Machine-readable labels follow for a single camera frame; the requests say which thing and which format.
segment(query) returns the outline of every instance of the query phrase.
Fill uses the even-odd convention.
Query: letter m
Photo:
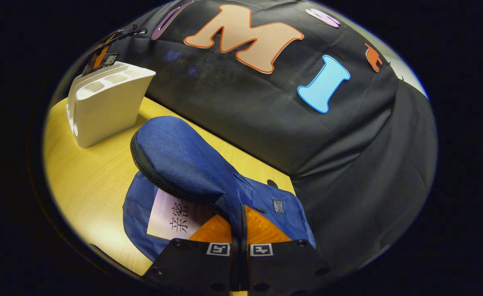
[[[271,23],[251,27],[251,10],[238,5],[221,5],[220,12],[195,35],[188,36],[187,45],[208,49],[213,47],[213,36],[221,31],[219,51],[229,52],[253,41],[249,48],[236,52],[236,58],[262,73],[274,71],[273,62],[293,40],[303,39],[304,34],[284,23]]]

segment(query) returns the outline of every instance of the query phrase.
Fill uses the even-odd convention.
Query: paper card
[[[108,66],[112,66],[115,63],[116,58],[118,58],[118,57],[119,57],[118,53],[106,53],[106,54],[104,54],[101,62],[99,63],[99,65],[97,67],[93,68],[92,72],[95,72],[95,71],[102,69],[102,68],[106,68]]]
[[[211,208],[177,199],[158,189],[146,233],[167,240],[186,240],[214,215],[216,212]]]

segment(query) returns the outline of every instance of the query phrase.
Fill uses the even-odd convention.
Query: label tag
[[[283,201],[273,200],[273,206],[275,212],[285,214],[285,210],[283,210]]]
[[[251,244],[251,257],[272,256],[273,246],[270,243]]]
[[[177,199],[158,189],[146,233],[168,240],[172,238],[188,240],[215,214],[206,206]]]

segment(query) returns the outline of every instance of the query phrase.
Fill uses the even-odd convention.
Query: zipper
[[[132,140],[130,141],[130,150],[132,152],[132,158],[134,159],[134,163],[136,167],[139,169],[139,171],[157,188],[165,191],[166,193],[172,195],[175,198],[186,200],[189,202],[194,202],[196,204],[200,204],[202,206],[206,206],[207,208],[210,208],[216,214],[220,215],[223,219],[225,219],[227,222],[230,223],[230,219],[228,215],[221,210],[221,208],[214,206],[209,203],[205,203],[196,197],[193,197],[190,194],[184,193],[178,188],[174,187],[172,184],[170,184],[168,181],[166,181],[163,177],[161,177],[155,169],[150,165],[148,162],[148,159],[146,156],[142,153],[141,149],[139,148],[137,144],[137,134],[139,131],[136,131],[134,136],[132,137]]]
[[[257,206],[253,206],[253,208],[254,208],[255,210],[257,210],[258,212],[262,212],[262,213],[264,213],[264,214],[265,214],[265,213],[267,213],[267,210],[265,210],[264,208],[259,208],[259,207],[257,207]]]

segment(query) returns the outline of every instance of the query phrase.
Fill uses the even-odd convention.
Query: white holder
[[[136,123],[139,107],[156,73],[115,62],[74,79],[66,113],[77,146],[87,148]]]

